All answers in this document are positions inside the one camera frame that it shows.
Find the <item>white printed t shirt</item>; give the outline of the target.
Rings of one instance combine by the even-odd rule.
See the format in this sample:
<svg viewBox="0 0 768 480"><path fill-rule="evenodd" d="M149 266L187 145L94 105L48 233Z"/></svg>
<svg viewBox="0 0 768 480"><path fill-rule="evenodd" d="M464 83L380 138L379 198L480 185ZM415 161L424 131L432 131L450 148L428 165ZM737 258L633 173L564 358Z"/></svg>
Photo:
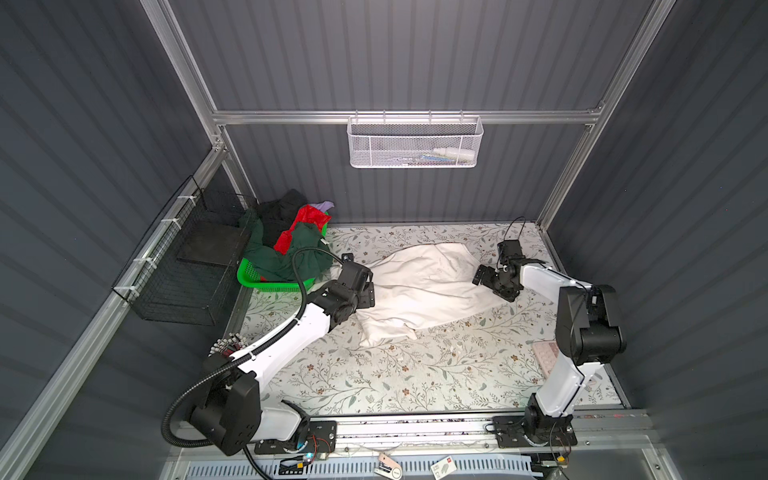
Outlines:
<svg viewBox="0 0 768 480"><path fill-rule="evenodd" d="M472 283L479 266L462 243L412 246L370 264L375 305L356 312L360 345L416 339L420 330L504 305L490 289Z"/></svg>

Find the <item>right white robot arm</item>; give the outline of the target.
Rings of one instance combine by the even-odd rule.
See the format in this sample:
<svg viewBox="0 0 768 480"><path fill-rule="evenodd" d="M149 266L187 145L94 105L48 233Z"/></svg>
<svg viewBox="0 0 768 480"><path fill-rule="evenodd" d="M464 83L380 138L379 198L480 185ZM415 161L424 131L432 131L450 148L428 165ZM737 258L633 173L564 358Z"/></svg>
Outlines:
<svg viewBox="0 0 768 480"><path fill-rule="evenodd" d="M504 427L495 421L494 428L503 436L519 432L532 446L549 446L557 433L568 432L576 400L594 374L626 349L617 293L609 285L576 280L525 257L517 240L503 240L497 250L497 266L479 266L472 283L509 302L524 290L552 301L558 355L519 423Z"/></svg>

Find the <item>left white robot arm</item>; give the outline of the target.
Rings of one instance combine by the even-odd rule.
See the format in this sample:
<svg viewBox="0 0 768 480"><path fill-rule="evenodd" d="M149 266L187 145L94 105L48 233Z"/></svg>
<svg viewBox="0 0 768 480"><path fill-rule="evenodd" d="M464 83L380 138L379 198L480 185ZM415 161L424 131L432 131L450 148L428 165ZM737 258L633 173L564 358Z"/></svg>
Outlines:
<svg viewBox="0 0 768 480"><path fill-rule="evenodd" d="M269 403L262 393L276 374L306 347L375 305L373 272L345 254L336 279L309 292L299 284L296 313L262 339L229 354L218 353L207 365L204 381L192 389L188 422L230 456L253 442L287 442L301 449L309 435L309 415L289 401Z"/></svg>

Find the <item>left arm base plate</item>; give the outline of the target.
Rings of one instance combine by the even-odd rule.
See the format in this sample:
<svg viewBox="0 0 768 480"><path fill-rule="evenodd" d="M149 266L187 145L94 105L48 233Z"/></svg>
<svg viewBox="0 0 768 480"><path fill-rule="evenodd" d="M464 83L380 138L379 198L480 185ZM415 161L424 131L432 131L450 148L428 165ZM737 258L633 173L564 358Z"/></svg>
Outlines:
<svg viewBox="0 0 768 480"><path fill-rule="evenodd" d="M257 440L252 450L256 455L330 454L335 451L337 430L336 421L310 420L288 440Z"/></svg>

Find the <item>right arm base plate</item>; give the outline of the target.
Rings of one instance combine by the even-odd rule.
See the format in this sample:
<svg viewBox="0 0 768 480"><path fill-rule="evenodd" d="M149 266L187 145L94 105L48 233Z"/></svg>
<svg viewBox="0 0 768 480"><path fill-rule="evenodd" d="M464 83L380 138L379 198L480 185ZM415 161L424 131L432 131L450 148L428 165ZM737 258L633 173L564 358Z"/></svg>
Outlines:
<svg viewBox="0 0 768 480"><path fill-rule="evenodd" d="M573 416L552 418L524 415L493 416L489 432L500 448L576 446L578 439L571 425Z"/></svg>

